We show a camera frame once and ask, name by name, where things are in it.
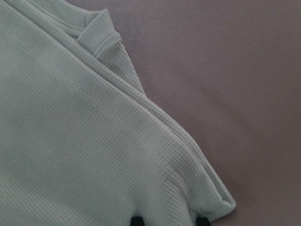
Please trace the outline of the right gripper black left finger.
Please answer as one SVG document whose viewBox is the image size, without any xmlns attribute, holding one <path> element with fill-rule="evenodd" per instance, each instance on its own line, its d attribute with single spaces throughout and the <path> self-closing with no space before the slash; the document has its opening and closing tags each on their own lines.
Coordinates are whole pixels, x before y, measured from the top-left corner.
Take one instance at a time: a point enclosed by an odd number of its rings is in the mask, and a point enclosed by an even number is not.
<svg viewBox="0 0 301 226">
<path fill-rule="evenodd" d="M 130 221 L 130 226 L 144 226 L 143 218 L 139 216 L 132 217 Z"/>
</svg>

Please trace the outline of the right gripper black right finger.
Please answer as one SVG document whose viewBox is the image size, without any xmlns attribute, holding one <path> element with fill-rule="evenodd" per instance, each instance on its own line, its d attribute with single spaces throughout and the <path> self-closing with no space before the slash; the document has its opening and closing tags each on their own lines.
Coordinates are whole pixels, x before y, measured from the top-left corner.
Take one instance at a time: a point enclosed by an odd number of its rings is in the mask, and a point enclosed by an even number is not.
<svg viewBox="0 0 301 226">
<path fill-rule="evenodd" d="M 196 223 L 197 223 L 197 226 L 210 226 L 209 219 L 206 217 L 197 217 Z"/>
</svg>

